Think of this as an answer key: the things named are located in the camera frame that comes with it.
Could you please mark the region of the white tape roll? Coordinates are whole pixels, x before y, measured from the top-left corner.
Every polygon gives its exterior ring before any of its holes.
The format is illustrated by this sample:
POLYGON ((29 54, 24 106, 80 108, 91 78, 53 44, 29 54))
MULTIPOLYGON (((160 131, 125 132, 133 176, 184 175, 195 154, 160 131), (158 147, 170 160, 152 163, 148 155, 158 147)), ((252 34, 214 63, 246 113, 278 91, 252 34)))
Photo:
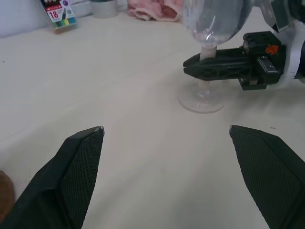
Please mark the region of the white tape roll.
POLYGON ((91 10, 95 18, 106 19, 118 15, 116 0, 91 0, 91 10))

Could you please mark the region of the pink fluffy cloth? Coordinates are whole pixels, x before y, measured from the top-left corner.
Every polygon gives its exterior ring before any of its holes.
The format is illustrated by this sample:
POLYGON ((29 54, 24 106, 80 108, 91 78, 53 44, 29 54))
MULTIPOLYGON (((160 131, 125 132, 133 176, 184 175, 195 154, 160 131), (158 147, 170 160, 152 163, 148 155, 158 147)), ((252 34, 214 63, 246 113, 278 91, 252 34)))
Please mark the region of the pink fluffy cloth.
POLYGON ((183 0, 127 0, 128 13, 144 21, 177 22, 183 14, 183 0))

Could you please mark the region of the marker pen box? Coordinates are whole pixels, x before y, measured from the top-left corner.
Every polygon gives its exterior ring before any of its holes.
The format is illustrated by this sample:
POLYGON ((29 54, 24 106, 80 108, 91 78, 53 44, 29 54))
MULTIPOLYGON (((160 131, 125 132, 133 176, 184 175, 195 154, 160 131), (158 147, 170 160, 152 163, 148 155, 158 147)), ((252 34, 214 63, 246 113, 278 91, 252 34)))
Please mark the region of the marker pen box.
POLYGON ((77 21, 70 0, 39 0, 55 34, 70 31, 77 21))

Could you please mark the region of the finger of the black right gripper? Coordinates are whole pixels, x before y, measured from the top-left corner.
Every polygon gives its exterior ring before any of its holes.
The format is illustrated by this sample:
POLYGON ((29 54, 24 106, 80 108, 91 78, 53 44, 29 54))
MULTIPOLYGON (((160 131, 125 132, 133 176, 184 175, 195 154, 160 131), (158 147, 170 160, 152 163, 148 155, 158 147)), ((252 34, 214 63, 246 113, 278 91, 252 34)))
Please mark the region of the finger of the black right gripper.
POLYGON ((221 49, 216 51, 216 57, 237 57, 243 55, 244 50, 240 47, 232 49, 221 49))
POLYGON ((199 60, 197 54, 183 63, 185 74, 204 81, 242 79, 251 73, 251 62, 244 53, 218 52, 215 57, 199 60))

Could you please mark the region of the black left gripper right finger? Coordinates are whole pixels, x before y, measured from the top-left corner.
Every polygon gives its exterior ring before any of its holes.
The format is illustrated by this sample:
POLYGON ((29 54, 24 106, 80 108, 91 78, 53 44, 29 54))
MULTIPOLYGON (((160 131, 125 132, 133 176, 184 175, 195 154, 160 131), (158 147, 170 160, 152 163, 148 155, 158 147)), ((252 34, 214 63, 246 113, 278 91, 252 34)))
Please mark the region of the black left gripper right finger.
POLYGON ((281 138, 232 125, 245 185, 270 229, 305 229, 305 161, 281 138))

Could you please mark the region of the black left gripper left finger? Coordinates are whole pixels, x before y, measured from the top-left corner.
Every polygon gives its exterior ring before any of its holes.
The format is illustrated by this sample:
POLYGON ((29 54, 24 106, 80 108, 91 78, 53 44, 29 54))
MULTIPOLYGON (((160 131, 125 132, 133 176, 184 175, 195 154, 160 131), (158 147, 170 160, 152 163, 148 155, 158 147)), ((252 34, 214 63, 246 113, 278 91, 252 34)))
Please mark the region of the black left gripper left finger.
POLYGON ((97 126, 66 138, 0 229, 81 229, 96 184, 103 137, 104 128, 97 126))

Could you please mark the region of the clear wine glass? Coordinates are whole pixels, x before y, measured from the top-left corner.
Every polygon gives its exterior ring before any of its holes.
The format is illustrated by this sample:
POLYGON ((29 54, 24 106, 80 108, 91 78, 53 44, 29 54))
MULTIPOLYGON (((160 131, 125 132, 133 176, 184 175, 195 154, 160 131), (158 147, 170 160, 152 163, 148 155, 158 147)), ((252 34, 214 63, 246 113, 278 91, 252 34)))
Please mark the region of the clear wine glass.
POLYGON ((183 0, 183 25, 201 45, 201 52, 183 64, 197 81, 184 86, 180 104, 195 113, 208 114, 224 106, 223 85, 211 84, 217 76, 217 47, 243 27, 255 0, 183 0))

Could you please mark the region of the plastic bottle with red liquid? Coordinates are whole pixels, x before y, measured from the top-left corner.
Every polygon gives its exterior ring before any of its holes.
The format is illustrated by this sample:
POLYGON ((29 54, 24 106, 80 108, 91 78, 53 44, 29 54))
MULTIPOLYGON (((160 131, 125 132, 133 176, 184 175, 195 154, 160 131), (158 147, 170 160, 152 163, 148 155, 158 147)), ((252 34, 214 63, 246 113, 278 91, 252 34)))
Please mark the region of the plastic bottle with red liquid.
POLYGON ((0 171, 0 221, 9 214, 15 203, 14 187, 10 177, 0 171))

